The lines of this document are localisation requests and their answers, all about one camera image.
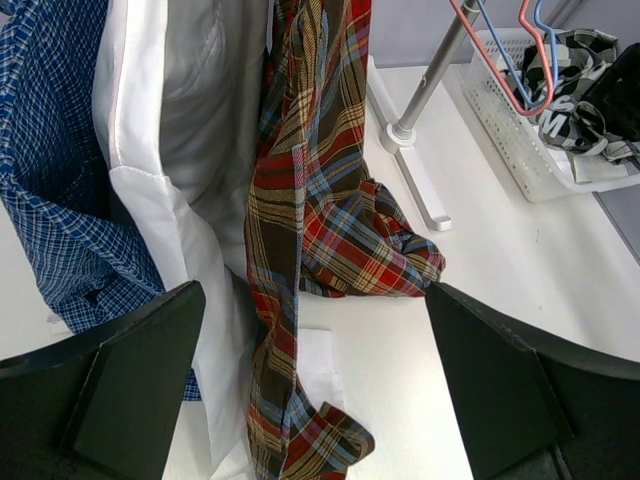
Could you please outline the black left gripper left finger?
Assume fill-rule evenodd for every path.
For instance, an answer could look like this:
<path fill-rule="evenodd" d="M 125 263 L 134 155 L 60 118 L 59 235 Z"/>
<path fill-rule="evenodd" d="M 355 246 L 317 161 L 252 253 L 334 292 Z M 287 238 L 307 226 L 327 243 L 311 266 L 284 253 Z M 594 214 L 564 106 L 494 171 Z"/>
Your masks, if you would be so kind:
<path fill-rule="evenodd" d="M 187 282 L 1 362 L 4 479 L 159 479 L 206 305 Z"/>

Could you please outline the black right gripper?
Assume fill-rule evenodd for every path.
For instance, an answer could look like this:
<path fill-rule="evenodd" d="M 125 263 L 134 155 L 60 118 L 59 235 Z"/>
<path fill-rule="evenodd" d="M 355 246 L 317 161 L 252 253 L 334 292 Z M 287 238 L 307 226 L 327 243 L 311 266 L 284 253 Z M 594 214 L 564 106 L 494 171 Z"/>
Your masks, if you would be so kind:
<path fill-rule="evenodd" d="M 639 43 L 627 47 L 584 95 L 584 126 L 610 144 L 639 144 Z"/>

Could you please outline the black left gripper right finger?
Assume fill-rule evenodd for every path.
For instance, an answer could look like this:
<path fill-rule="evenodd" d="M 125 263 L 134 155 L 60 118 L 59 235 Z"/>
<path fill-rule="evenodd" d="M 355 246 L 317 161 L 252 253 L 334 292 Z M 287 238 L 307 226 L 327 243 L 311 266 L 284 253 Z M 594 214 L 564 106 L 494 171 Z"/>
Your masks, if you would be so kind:
<path fill-rule="evenodd" d="M 445 283 L 425 302 L 474 478 L 638 478 L 638 363 Z"/>

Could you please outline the black white checked shirt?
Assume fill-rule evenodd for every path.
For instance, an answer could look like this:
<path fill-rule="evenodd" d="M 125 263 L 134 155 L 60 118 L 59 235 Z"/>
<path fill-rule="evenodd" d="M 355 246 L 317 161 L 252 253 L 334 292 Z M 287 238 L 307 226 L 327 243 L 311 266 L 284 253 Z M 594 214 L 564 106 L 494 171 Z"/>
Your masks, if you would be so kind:
<path fill-rule="evenodd" d="M 597 29 L 556 33 L 558 82 L 551 104 L 530 122 L 553 148 L 601 155 L 613 164 L 639 159 L 639 144 L 611 131 L 601 110 L 584 98 L 618 56 L 618 39 Z"/>

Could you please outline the blue plastic hanger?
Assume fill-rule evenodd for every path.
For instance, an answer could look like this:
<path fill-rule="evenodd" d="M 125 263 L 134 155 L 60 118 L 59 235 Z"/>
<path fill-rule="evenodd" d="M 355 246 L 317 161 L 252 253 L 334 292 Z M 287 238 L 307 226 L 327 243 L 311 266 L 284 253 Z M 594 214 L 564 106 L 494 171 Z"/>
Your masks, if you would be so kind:
<path fill-rule="evenodd" d="M 529 4 L 529 10 L 528 10 L 528 12 L 527 12 L 527 17 L 528 17 L 529 22 L 530 22 L 531 24 L 534 24 L 534 22 L 533 22 L 533 6 L 534 6 L 534 4 L 535 4 L 535 2 L 536 2 L 536 1 L 529 1 L 529 2 L 530 2 L 530 4 Z M 541 69 L 541 75 L 542 75 L 542 83 L 541 83 L 541 85 L 540 85 L 540 86 L 538 86 L 538 87 L 530 86 L 530 85 L 528 84 L 528 82 L 527 82 L 527 79 L 525 78 L 525 71 L 524 71 L 525 67 L 523 66 L 524 58 L 517 58 L 517 57 L 514 57 L 514 56 L 509 52 L 508 47 L 507 47 L 507 45 L 506 45 L 506 42 L 502 40 L 502 38 L 501 38 L 501 36 L 500 36 L 500 34 L 499 34 L 499 33 L 498 33 L 498 35 L 499 35 L 499 37 L 500 37 L 500 39 L 501 39 L 501 41 L 502 41 L 502 43 L 503 43 L 503 45 L 504 45 L 504 47 L 505 47 L 505 49 L 506 49 L 507 53 L 511 56 L 511 58 L 512 58 L 512 60 L 513 60 L 514 64 L 515 64 L 515 67 L 516 67 L 516 69 L 517 69 L 517 71 L 518 71 L 518 75 L 519 75 L 519 76 L 521 77 L 521 79 L 523 80 L 523 83 L 524 83 L 525 87 L 530 91 L 531 96 L 532 96 L 533 98 L 535 98 L 536 100 L 539 100 L 539 99 L 543 98 L 543 97 L 545 96 L 545 94 L 546 94 L 546 86 L 544 85 L 544 79 L 543 79 L 543 72 L 542 72 L 542 68 L 541 68 L 541 62 L 540 62 L 540 59 L 539 59 L 539 57 L 538 57 L 538 54 L 537 54 L 537 51 L 536 51 L 536 47 L 535 47 L 535 44 L 534 44 L 534 40 L 532 39 L 532 37 L 528 34 L 528 35 L 530 36 L 530 39 L 532 40 L 532 43 L 530 44 L 530 47 L 533 47 L 533 48 L 534 48 L 534 56 L 535 56 L 535 57 L 537 58 L 537 60 L 538 60 L 538 63 L 539 63 L 538 67 Z M 557 54 L 558 54 L 558 69 L 559 69 L 558 39 L 557 39 Z M 506 81 L 508 82 L 508 84 L 510 85 L 511 89 L 513 90 L 514 95 L 516 96 L 516 98 L 517 98 L 521 103 L 524 103 L 524 101 L 523 101 L 523 100 L 521 99 L 521 97 L 520 97 L 520 93 L 519 93 L 519 91 L 516 89 L 515 81 L 511 78 L 511 76 L 509 75 L 509 72 L 508 72 L 507 68 L 504 66 L 504 63 L 503 63 L 503 60 L 502 60 L 501 56 L 500 56 L 500 59 L 499 59 L 499 60 L 497 60 L 497 63 L 498 63 L 498 68 L 501 70 L 501 72 L 502 72 L 502 73 L 504 74 L 504 76 L 506 77 Z"/>

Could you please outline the pink hanger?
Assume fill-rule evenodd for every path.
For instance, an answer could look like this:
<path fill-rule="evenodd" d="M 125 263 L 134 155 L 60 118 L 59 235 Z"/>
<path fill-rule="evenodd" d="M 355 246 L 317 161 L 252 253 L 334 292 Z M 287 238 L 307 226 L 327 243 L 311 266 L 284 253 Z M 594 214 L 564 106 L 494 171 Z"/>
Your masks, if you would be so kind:
<path fill-rule="evenodd" d="M 523 80 L 518 75 L 515 64 L 511 56 L 507 53 L 497 30 L 492 23 L 491 17 L 486 10 L 484 1 L 473 1 L 475 7 L 467 7 L 467 10 L 479 13 L 484 19 L 495 46 L 503 60 L 504 66 L 507 68 L 511 78 L 515 81 L 516 89 L 519 91 L 520 97 L 524 103 L 521 103 L 514 95 L 513 90 L 506 81 L 506 77 L 501 73 L 501 70 L 494 62 L 494 59 L 490 56 L 471 21 L 465 15 L 460 3 L 458 1 L 450 1 L 449 4 L 455 11 L 458 20 L 461 22 L 468 36 L 471 38 L 473 45 L 484 59 L 491 73 L 499 82 L 503 92 L 514 107 L 515 111 L 525 117 L 533 117 L 543 113 L 553 101 L 559 73 L 555 30 L 551 26 L 547 25 L 541 18 L 543 1 L 536 1 L 533 6 L 534 24 L 531 24 L 527 17 L 530 4 L 529 1 L 522 1 L 518 12 L 518 23 L 534 40 L 536 51 L 541 62 L 546 94 L 539 100 L 536 100 L 531 96 L 530 91 L 525 87 Z"/>

